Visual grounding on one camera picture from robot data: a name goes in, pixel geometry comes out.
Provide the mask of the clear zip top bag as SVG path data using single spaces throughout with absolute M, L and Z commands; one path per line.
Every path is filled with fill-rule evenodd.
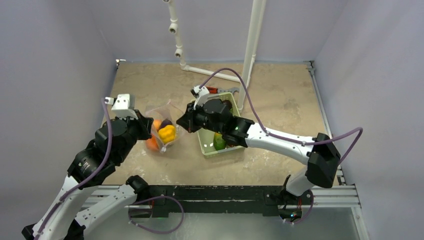
M 183 115 L 183 111 L 170 100 L 163 105 L 147 106 L 145 115 L 153 118 L 152 137 L 145 141 L 147 149 L 152 152 L 165 153 L 186 134 L 177 124 L 177 119 Z

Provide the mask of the yellow toy bell pepper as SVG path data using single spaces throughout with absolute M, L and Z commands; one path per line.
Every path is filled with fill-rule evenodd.
M 163 144 L 173 142 L 177 136 L 176 127 L 173 125 L 168 125 L 158 131 L 158 136 Z

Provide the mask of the light green plastic basket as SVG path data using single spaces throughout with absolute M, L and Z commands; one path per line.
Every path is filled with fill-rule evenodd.
M 234 116 L 240 117 L 237 102 L 231 92 L 223 92 L 216 94 L 209 94 L 207 100 L 220 99 L 222 101 L 229 100 L 232 103 L 231 112 Z M 225 149 L 216 150 L 214 145 L 214 135 L 215 133 L 206 129 L 199 129 L 197 132 L 197 138 L 200 145 L 201 153 L 205 158 L 212 158 L 222 156 L 234 151 L 243 151 L 245 148 L 243 146 L 227 146 Z

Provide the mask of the orange toy pumpkin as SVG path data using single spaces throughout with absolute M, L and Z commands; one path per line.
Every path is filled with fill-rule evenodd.
M 157 139 L 153 136 L 145 141 L 146 148 L 153 152 L 159 152 L 160 148 L 157 143 Z

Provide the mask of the pink toy peach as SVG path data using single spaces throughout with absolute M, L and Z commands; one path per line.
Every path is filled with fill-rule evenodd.
M 161 124 L 162 124 L 161 120 L 159 120 L 159 119 L 153 120 L 153 126 L 154 126 L 156 131 L 159 131 L 161 129 Z

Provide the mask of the green orange toy mango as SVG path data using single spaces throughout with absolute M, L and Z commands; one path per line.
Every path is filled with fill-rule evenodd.
M 220 133 L 214 133 L 213 135 L 213 146 L 216 151 L 224 150 L 227 147 L 226 141 Z

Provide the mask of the purple toy eggplant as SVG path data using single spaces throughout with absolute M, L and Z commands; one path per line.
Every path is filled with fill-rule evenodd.
M 169 119 L 164 119 L 162 122 L 161 122 L 161 124 L 160 124 L 160 126 L 159 126 L 159 129 L 162 129 L 162 128 L 164 128 L 164 127 L 166 127 L 166 126 L 169 126 L 169 125 L 173 125 L 173 123 L 172 123 L 172 121 L 171 120 L 169 120 Z

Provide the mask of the dark purple toy tomato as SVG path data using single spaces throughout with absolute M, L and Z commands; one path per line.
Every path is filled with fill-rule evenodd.
M 233 104 L 230 100 L 224 100 L 223 103 L 227 105 L 230 110 L 233 108 Z

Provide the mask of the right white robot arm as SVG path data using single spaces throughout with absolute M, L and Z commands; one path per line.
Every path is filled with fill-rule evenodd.
M 280 191 L 282 200 L 288 204 L 314 186 L 330 189 L 334 184 L 341 156 L 326 134 L 305 137 L 272 133 L 251 119 L 233 115 L 229 106 L 217 98 L 207 100 L 203 106 L 188 103 L 176 123 L 189 133 L 209 130 L 221 134 L 232 146 L 268 150 L 302 163 L 304 168 L 288 177 Z

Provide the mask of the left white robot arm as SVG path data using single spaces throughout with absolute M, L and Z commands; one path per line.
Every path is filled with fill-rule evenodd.
M 78 215 L 86 199 L 115 172 L 137 141 L 152 137 L 152 117 L 135 110 L 136 118 L 107 119 L 85 149 L 78 152 L 56 199 L 37 223 L 25 226 L 26 240 L 82 240 L 91 215 Z

